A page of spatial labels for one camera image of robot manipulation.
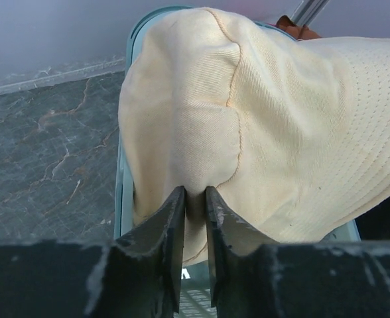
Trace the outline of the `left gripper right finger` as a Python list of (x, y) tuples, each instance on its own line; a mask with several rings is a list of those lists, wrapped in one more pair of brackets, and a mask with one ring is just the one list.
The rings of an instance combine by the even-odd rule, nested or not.
[(212, 306), (280, 308), (279, 245), (233, 211), (215, 187), (204, 194)]

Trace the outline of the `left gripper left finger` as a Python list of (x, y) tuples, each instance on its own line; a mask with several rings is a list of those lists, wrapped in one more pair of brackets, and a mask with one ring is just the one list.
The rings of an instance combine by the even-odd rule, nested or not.
[(186, 190), (176, 187), (161, 207), (116, 240), (108, 264), (111, 313), (179, 310)]

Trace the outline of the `beige pink hats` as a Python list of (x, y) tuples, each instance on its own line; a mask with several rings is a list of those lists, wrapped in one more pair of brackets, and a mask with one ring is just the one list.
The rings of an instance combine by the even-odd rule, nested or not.
[(297, 41), (176, 11), (144, 36), (119, 128), (135, 223), (186, 188), (185, 265), (208, 257), (208, 186), (273, 240), (316, 242), (390, 197), (390, 38)]

